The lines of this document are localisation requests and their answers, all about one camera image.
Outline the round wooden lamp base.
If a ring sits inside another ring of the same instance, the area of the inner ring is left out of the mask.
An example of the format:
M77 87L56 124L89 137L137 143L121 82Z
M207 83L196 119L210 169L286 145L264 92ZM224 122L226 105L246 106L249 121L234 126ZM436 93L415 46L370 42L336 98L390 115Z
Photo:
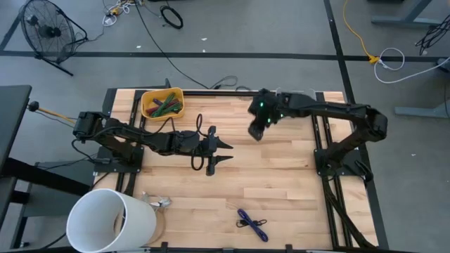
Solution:
M166 230L166 218L165 218L165 209L158 209L156 212L156 227L155 231L148 241L148 245L153 244L158 241L165 233Z

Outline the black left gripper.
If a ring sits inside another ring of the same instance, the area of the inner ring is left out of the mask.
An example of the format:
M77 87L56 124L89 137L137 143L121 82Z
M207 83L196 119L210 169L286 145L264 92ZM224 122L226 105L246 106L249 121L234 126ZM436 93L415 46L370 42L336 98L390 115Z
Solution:
M200 142L200 157L202 162L201 165L205 167L205 174L207 176L214 175L215 167L218 163L233 158L233 156L214 155L214 153L217 151L217 148L233 149L231 145L226 144L225 142L221 141L219 137L214 136L216 134L216 130L216 126L211 126L208 129L207 137Z

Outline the black floor fan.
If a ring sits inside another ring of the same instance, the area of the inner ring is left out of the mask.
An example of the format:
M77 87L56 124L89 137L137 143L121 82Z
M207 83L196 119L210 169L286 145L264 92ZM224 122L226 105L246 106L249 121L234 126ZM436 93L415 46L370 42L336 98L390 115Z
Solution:
M27 0L20 9L19 21L34 57L72 76L60 64L88 41L86 30L49 0Z

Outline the white lamp shade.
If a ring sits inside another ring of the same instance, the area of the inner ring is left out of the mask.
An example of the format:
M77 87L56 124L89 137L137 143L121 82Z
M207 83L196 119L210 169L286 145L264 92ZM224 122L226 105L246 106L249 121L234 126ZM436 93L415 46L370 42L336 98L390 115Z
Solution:
M81 253L125 251L145 245L156 225L155 211L146 202L100 188L76 202L67 219L66 236Z

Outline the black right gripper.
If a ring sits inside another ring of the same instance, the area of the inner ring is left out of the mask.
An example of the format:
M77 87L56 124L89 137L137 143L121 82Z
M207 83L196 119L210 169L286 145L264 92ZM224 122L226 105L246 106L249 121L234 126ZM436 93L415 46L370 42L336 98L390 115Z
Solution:
M255 118L248 127L248 133L255 140L260 141L264 136L264 130L271 124L277 124L281 118L278 111L278 97L267 89L261 89L253 97L248 112Z

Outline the yellow plastic bin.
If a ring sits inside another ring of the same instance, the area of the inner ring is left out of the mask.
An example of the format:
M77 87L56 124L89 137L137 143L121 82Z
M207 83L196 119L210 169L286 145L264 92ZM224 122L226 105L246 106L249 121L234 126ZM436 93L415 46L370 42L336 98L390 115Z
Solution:
M183 117L184 93L180 88L146 91L141 96L141 114L150 121Z

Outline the black aluminium table frame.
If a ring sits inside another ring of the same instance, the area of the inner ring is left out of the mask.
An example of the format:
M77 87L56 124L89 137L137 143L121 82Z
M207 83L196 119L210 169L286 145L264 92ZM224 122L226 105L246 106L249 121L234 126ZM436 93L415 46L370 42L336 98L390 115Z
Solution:
M163 157L145 150L134 197L168 197L164 235L145 253L298 252L355 245L338 215L326 203L313 151L351 133L342 119L285 119L261 141L248 135L252 116L248 91L187 90L186 109L174 121L178 130L216 126L233 156L215 174L191 168L188 157Z

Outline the grey-legged desk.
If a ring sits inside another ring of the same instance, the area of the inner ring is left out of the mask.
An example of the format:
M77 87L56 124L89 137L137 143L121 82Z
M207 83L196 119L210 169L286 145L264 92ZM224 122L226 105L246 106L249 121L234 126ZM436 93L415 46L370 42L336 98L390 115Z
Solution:
M394 113L396 115L417 117L450 118L450 100L435 108L395 107Z
M419 15L432 2L432 0L414 0L406 14L401 16L373 16L371 22L375 25L397 25L406 27L437 27L442 21L419 18Z

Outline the pale grey plastic bin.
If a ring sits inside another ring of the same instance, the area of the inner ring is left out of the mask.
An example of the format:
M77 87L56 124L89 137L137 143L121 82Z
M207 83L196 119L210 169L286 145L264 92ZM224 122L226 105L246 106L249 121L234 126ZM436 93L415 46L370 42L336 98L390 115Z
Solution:
M314 90L314 89L306 89L306 90L287 90L287 89L283 89L283 88L281 88L281 87L278 87L278 88L275 90L275 94L276 94L276 95L282 94L282 93L298 93L298 94L303 94L303 95L306 95L306 96L310 96L310 97L312 97L312 98L315 98L315 97L316 97L316 90Z

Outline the black low desk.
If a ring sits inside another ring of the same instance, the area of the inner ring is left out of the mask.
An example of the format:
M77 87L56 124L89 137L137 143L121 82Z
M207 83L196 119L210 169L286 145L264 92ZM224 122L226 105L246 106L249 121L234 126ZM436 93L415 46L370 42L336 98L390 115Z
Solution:
M21 205L11 249L26 247L23 233L33 216L66 215L94 184L94 166L86 160L30 165L8 158L0 166L0 229L10 204Z

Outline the black knob on yellow rod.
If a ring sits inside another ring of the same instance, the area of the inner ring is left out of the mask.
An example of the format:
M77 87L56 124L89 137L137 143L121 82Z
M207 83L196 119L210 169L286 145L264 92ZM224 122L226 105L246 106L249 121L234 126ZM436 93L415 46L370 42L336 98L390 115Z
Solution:
M43 112L43 113L45 113L45 114L52 115L52 116L54 116L54 117L58 117L58 118L64 119L64 120L66 120L66 121L68 121L68 122L70 122L70 123L72 123L72 124L75 123L75 121L74 121L72 118L69 118L69 117L66 117L66 116L64 116L64 115L58 114L57 112L53 112L53 111L50 111L50 110L46 110L46 109L41 108L40 105L39 105L39 103L38 103L37 101L32 101L32 102L30 102L30 103L28 104L28 106L27 106L27 109L28 109L29 111L31 111L31 112L37 112L37 111Z

